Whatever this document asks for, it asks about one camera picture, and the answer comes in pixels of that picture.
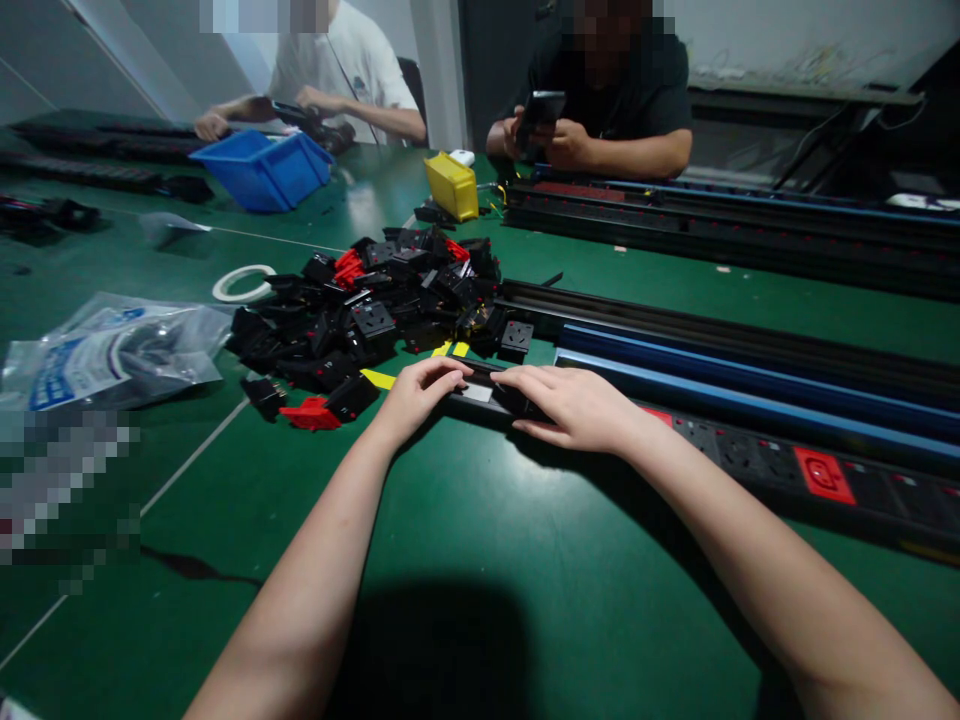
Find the person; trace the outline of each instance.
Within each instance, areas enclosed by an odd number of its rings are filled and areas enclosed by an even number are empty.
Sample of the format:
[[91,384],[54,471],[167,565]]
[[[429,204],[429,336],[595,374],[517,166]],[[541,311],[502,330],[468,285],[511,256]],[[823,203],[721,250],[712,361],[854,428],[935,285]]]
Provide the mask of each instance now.
[[537,49],[507,119],[490,128],[487,153],[519,160],[530,93],[563,91],[561,119],[531,137],[553,167],[628,180],[679,176],[693,148],[689,61],[650,0],[578,0],[565,29]]
[[[343,0],[318,1],[328,2],[329,32],[281,35],[267,96],[333,125],[350,123],[357,142],[425,141],[427,127],[383,31]],[[275,117],[269,101],[248,96],[214,105],[195,129],[200,139],[214,142],[227,134],[230,121]]]
[[[472,372],[435,357],[400,374],[223,650],[187,720],[322,715],[391,460]],[[491,377],[520,390],[555,422],[519,420],[516,429],[561,448],[618,455],[653,485],[783,664],[808,717],[960,718],[960,705],[876,608],[679,433],[584,370],[515,367]]]

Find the black t-shirt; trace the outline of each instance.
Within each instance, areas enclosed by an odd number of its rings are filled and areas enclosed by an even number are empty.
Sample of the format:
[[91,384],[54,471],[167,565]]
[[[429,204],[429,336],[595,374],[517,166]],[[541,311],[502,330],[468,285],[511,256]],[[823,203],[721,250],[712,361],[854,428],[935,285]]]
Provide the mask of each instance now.
[[590,137],[638,140],[692,127],[687,49],[676,35],[651,25],[636,38],[619,85],[591,88],[584,62],[572,35],[549,37],[537,49],[526,81],[503,117],[526,105],[534,90],[553,90],[567,94],[563,117],[583,125]]

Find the green workbench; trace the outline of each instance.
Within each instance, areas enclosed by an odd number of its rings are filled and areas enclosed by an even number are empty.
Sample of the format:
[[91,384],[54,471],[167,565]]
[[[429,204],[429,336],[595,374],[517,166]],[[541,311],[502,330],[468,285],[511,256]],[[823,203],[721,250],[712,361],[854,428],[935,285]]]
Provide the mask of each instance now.
[[[2,173],[0,191],[68,196],[104,217],[89,234],[0,238],[4,352],[98,290],[207,302],[235,268],[298,272],[316,248],[378,237],[429,194],[428,156],[355,148],[329,186],[280,216],[244,212],[212,180],[217,198],[193,206]],[[476,170],[494,179],[485,158]],[[160,210],[214,230],[148,249],[138,216]],[[488,235],[517,280],[563,271],[568,290],[929,360],[960,352],[958,306],[621,252],[503,228],[495,215],[456,233]],[[529,362],[553,352],[535,342]],[[411,361],[401,353],[378,370]],[[36,539],[72,548],[70,562],[2,568],[0,689],[41,718],[179,716],[376,409],[332,433],[269,425],[243,404],[246,370],[225,352],[217,365],[223,382],[133,413],[129,455],[91,475],[82,503]],[[4,469],[22,463],[5,458]],[[137,522],[147,555],[82,562]],[[960,694],[960,570],[793,526]],[[184,579],[158,553],[234,579]],[[391,469],[335,708],[370,717],[396,702],[421,716],[747,718],[784,717],[792,700],[688,533],[625,466],[438,418]]]

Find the man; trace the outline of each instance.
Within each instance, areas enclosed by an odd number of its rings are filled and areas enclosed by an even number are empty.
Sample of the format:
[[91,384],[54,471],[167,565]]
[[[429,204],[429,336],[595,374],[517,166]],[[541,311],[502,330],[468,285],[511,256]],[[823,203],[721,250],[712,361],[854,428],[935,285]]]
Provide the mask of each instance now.
[[564,91],[562,119],[532,136],[555,168],[630,180],[680,175],[693,147],[687,52],[661,25],[649,0],[577,0],[572,25],[534,55],[514,116],[490,129],[487,153],[520,159],[523,103],[534,90]]
[[[410,93],[397,56],[373,20],[341,0],[329,3],[329,32],[285,34],[267,95],[300,105],[336,125],[350,123],[358,142],[426,140],[427,128]],[[231,120],[275,118],[263,98],[249,96],[215,105],[196,122],[207,142],[223,137]]]

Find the pile of socket modules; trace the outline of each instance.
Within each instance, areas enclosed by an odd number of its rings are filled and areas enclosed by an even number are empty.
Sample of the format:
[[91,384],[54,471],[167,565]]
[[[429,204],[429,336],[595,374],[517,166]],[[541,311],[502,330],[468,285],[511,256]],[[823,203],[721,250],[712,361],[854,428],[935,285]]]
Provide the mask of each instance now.
[[271,379],[241,381],[269,422],[335,429],[355,420],[379,395],[361,372],[395,355],[414,355],[448,341],[523,362],[533,327],[510,321],[494,305],[500,261],[489,238],[456,243],[438,227],[384,229],[385,242],[364,238],[339,260],[317,253],[299,275],[266,281],[274,294],[237,310],[226,347],[260,375],[286,380],[309,398],[287,408]]

